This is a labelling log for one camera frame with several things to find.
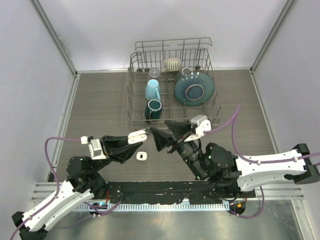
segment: dish drying rack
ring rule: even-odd
[[[135,43],[135,52],[130,56],[127,80],[127,118],[133,123],[135,130],[144,129],[150,125],[158,129],[168,129],[164,123],[165,120],[187,122],[197,115],[206,115],[212,128],[216,128],[220,124],[223,111],[217,85],[215,85],[214,94],[207,102],[200,106],[188,107],[179,103],[175,98],[174,88],[178,72],[168,72],[161,69],[164,60],[180,58],[183,68],[206,73],[214,81],[208,46],[212,46],[212,41],[208,37],[138,41]],[[159,92],[162,113],[160,119],[147,123],[145,109],[148,100],[145,97],[145,92],[150,68],[161,69]]]

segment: blue plate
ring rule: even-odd
[[[200,106],[208,101],[214,92],[214,80],[203,72],[188,73],[174,86],[175,98],[187,107]]]

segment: metallic floor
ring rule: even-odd
[[[236,139],[245,155],[274,153],[263,113],[248,70],[215,71],[224,123],[240,104]],[[67,131],[67,138],[103,135],[125,136],[133,131],[126,118],[127,73],[81,74]],[[106,181],[183,181],[193,180],[177,153],[157,152],[150,137],[140,151],[148,160],[134,158],[125,164],[112,163],[99,173]],[[202,145],[215,142],[234,152],[231,127],[206,136]],[[57,174],[67,176],[73,156],[87,156],[88,148],[73,142],[63,144]],[[246,215],[259,211],[261,203],[249,201]],[[57,225],[74,224],[87,213],[71,213]],[[48,240],[300,240],[302,234],[289,200],[266,201],[264,213],[255,219],[240,219],[227,212],[128,212],[112,213],[101,219],[88,219],[71,229],[52,229]]]

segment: gray wall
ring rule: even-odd
[[[11,215],[28,210],[48,173],[44,141],[57,134],[72,75],[29,1],[0,4],[0,238],[7,240]]]
[[[319,0],[298,0],[256,71],[281,151],[305,142],[320,152],[319,12]],[[319,237],[320,183],[303,186],[303,193]]]

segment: metal wire rack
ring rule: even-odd
[[[135,129],[144,129],[148,125],[167,129],[165,120],[186,122],[197,115],[206,115],[212,127],[217,127],[223,116],[218,88],[213,96],[196,107],[179,103],[174,95],[177,72],[161,71],[160,97],[162,102],[161,118],[146,122],[144,113],[147,105],[145,97],[150,68],[161,68],[168,58],[180,58],[183,68],[191,68],[208,74],[214,80],[213,67],[207,47],[212,46],[210,38],[187,38],[174,40],[139,41],[135,43],[135,52],[130,56],[127,80],[127,118]]]

